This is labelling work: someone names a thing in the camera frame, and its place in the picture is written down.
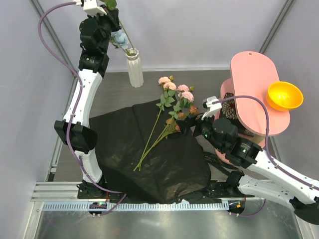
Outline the peach artificial flower stem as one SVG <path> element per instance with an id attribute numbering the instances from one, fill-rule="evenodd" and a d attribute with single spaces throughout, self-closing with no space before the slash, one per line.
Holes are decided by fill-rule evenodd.
<path id="1" fill-rule="evenodd" d="M 116 1 L 116 0 L 101 0 L 101 1 L 106 5 L 106 7 L 107 7 L 108 10 L 114 10 L 114 9 L 117 8 L 117 1 Z M 131 47 L 132 47 L 133 49 L 135 49 L 135 47 L 134 47 L 134 45 L 133 45 L 133 43 L 132 43 L 132 41 L 131 41 L 131 39 L 130 39 L 130 37 L 129 37 L 129 35 L 128 35 L 126 29 L 125 29 L 125 26 L 124 26 L 124 24 L 121 22 L 120 19 L 119 19 L 119 24 L 120 24 L 120 26 L 122 27 L 122 30 L 124 31 L 124 33 L 127 35 L 128 41 L 129 41 Z"/>

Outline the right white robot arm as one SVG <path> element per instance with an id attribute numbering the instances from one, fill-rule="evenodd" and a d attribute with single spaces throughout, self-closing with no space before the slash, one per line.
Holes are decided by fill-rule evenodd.
<path id="1" fill-rule="evenodd" d="M 237 127 L 226 118 L 210 121 L 201 116 L 189 115 L 176 123 L 184 135 L 194 127 L 193 136 L 202 135 L 231 164 L 256 172 L 274 182 L 264 183 L 243 173 L 233 172 L 225 184 L 229 196 L 235 197 L 242 193 L 262 197 L 286 206 L 300 219 L 318 225 L 318 180 L 291 169 L 269 156 L 259 145 L 240 137 Z"/>

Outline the black wrapping paper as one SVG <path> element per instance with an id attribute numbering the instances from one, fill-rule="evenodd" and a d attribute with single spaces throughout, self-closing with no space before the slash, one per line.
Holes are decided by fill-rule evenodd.
<path id="1" fill-rule="evenodd" d="M 166 204 L 209 185 L 210 168 L 195 137 L 177 132 L 156 143 L 168 118 L 169 109 L 161 112 L 156 101 L 90 118 L 110 190 Z"/>

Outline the blue artificial flower stem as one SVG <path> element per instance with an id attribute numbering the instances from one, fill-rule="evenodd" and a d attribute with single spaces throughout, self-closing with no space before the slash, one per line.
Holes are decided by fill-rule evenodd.
<path id="1" fill-rule="evenodd" d="M 122 29 L 111 33 L 110 43 L 115 48 L 122 49 L 127 55 L 133 55 L 129 50 L 129 38 Z"/>

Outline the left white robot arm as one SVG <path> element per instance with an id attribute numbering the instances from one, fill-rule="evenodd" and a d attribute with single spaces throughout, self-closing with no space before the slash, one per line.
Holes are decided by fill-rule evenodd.
<path id="1" fill-rule="evenodd" d="M 105 15 L 88 16 L 80 23 L 82 52 L 76 72 L 76 89 L 63 120 L 54 124 L 58 136 L 68 146 L 82 171 L 82 182 L 77 184 L 81 199 L 100 199 L 108 194 L 95 153 L 98 135 L 89 128 L 89 115 L 108 66 L 111 34 L 120 28 L 118 9 L 107 9 Z"/>

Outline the black ribbon gold lettering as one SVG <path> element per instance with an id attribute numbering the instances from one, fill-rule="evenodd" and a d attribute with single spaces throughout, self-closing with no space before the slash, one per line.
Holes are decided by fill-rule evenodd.
<path id="1" fill-rule="evenodd" d="M 223 162 L 216 154 L 205 151 L 204 158 L 208 164 L 215 167 L 226 176 L 229 176 L 232 171 L 241 171 L 240 169 Z"/>

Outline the artificial flower bouquet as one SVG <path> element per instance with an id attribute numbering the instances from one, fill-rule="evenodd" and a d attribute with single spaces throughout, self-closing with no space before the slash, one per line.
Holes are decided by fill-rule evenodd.
<path id="1" fill-rule="evenodd" d="M 198 114 L 198 109 L 194 105 L 194 86 L 187 86 L 185 84 L 176 85 L 174 83 L 174 76 L 164 76 L 158 79 L 158 85 L 162 88 L 162 94 L 156 106 L 159 108 L 156 121 L 149 134 L 148 140 L 140 157 L 138 164 L 135 166 L 134 171 L 140 171 L 146 156 L 150 151 L 164 138 L 168 138 L 170 134 L 181 132 L 180 127 L 177 125 L 178 120 L 184 120 L 191 114 Z M 154 143 L 149 146 L 150 140 L 153 136 L 157 123 L 160 119 L 161 113 L 168 109 L 169 118 L 165 121 L 163 130 L 160 132 Z"/>

